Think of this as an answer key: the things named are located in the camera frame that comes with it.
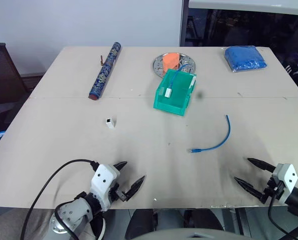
small white block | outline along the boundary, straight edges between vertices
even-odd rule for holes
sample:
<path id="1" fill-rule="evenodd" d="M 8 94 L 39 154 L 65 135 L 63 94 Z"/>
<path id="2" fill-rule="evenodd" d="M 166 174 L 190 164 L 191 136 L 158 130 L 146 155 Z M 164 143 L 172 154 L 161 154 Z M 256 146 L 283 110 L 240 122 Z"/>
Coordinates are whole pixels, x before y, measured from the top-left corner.
<path id="1" fill-rule="evenodd" d="M 105 120 L 105 124 L 107 124 L 108 128 L 110 128 L 110 129 L 114 129 L 115 128 L 115 123 L 114 123 L 114 121 L 113 121 L 112 118 L 107 118 Z"/>
<path id="2" fill-rule="evenodd" d="M 171 95 L 171 88 L 167 88 L 167 89 L 165 90 L 165 94 L 164 94 L 164 96 L 165 96 L 166 98 L 170 98 L 170 95 Z"/>

green plastic box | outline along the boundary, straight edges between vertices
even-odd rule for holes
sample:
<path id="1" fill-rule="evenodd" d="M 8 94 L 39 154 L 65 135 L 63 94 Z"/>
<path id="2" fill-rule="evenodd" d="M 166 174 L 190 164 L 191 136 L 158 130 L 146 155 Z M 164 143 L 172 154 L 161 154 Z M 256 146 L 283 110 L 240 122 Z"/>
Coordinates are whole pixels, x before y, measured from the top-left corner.
<path id="1" fill-rule="evenodd" d="M 184 116 L 189 105 L 191 93 L 196 85 L 196 74 L 168 69 L 164 75 L 157 91 L 153 108 L 169 113 Z M 170 86 L 173 79 L 170 97 L 165 97 L 166 89 Z"/>

office chair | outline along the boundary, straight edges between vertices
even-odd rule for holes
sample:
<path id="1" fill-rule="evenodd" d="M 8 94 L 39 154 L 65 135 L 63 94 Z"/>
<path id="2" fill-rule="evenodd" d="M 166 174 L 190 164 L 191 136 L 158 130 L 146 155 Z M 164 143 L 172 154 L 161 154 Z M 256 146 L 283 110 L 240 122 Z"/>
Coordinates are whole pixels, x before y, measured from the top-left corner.
<path id="1" fill-rule="evenodd" d="M 5 43 L 0 43 L 0 132 L 5 131 L 29 97 Z"/>

white tabletop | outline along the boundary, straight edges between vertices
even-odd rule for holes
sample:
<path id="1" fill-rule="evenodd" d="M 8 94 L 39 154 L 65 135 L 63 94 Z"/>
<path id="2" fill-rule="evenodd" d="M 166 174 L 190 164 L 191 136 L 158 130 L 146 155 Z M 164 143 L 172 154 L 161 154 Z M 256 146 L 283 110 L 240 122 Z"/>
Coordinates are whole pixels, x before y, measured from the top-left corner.
<path id="1" fill-rule="evenodd" d="M 146 175 L 139 192 L 128 202 L 117 201 L 115 209 L 261 205 L 233 176 L 262 191 L 270 173 L 244 157 L 292 163 L 298 174 L 298 88 L 269 48 L 259 48 L 267 68 L 232 73 L 220 47 L 124 47 L 102 98 L 90 100 L 101 68 L 98 56 L 109 49 L 65 48 L 21 108 L 0 141 L 0 206 L 28 208 L 49 176 L 73 159 L 128 161 L 119 179 L 123 190 Z M 152 59 L 171 51 L 187 53 L 197 63 L 196 89 L 184 117 L 153 109 L 161 78 L 152 72 Z M 138 61 L 131 58 L 135 53 L 141 55 Z M 226 144 L 188 153 L 224 138 L 225 114 L 231 122 Z M 115 129 L 106 126 L 108 117 L 116 119 Z M 87 192 L 93 174 L 87 163 L 69 165 L 36 207 L 51 209 Z"/>
<path id="2" fill-rule="evenodd" d="M 298 0 L 189 0 L 189 8 L 298 15 Z"/>

orange object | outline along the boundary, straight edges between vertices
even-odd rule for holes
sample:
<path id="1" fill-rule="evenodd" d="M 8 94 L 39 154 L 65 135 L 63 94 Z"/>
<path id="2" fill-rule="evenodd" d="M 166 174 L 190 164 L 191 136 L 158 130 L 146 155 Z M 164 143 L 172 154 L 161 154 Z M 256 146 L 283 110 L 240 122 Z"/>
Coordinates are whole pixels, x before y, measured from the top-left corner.
<path id="1" fill-rule="evenodd" d="M 163 71 L 166 73 L 168 69 L 179 68 L 179 53 L 172 52 L 162 57 Z"/>

